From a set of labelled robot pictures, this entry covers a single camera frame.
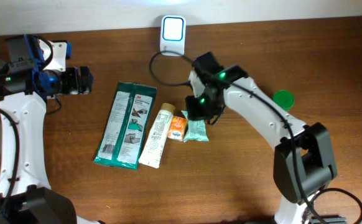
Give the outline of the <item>orange tissue pack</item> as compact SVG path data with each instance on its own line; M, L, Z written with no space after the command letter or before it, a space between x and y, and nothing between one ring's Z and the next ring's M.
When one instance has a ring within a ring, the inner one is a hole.
M176 141L183 141L186 128L187 120L179 116L174 116L167 137Z

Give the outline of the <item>green glove package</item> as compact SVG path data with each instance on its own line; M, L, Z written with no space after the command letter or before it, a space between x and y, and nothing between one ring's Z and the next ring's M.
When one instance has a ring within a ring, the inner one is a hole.
M137 169L156 94L153 86L118 83L95 164Z

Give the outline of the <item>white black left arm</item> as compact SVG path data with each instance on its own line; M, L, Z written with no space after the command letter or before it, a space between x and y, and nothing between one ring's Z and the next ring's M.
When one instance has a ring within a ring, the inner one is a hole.
M0 223L85 223L70 199L54 192L44 160L47 100L87 95L88 67L67 67L72 46L33 34L6 40L0 61Z

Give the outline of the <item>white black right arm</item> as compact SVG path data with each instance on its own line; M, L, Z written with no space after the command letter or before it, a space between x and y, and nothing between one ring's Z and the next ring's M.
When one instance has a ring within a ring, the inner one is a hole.
M221 66L208 52L192 61L188 119L215 123L225 108L241 115L274 150L274 182L282 194L272 223L315 223L306 199L337 176L332 143L321 123L311 126L265 95L241 67Z

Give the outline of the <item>teal snack packet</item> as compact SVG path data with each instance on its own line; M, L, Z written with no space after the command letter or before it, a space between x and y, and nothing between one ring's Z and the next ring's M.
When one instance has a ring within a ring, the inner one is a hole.
M183 137L183 142L187 142L190 140L208 142L208 136L206 132L206 126L204 120L189 120L188 119L188 111L182 110L182 114L187 119L187 130Z

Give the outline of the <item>white tube gold cap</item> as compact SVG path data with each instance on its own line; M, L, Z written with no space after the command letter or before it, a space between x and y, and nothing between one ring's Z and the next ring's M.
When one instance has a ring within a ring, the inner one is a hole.
M139 158L140 164L155 169L159 168L174 111L174 105L170 103L162 104Z

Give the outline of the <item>green lid jar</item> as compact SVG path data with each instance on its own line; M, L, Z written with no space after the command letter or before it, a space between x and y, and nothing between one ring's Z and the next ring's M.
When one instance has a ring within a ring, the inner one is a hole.
M287 90L275 92L272 100L285 111L289 111L295 102L293 94Z

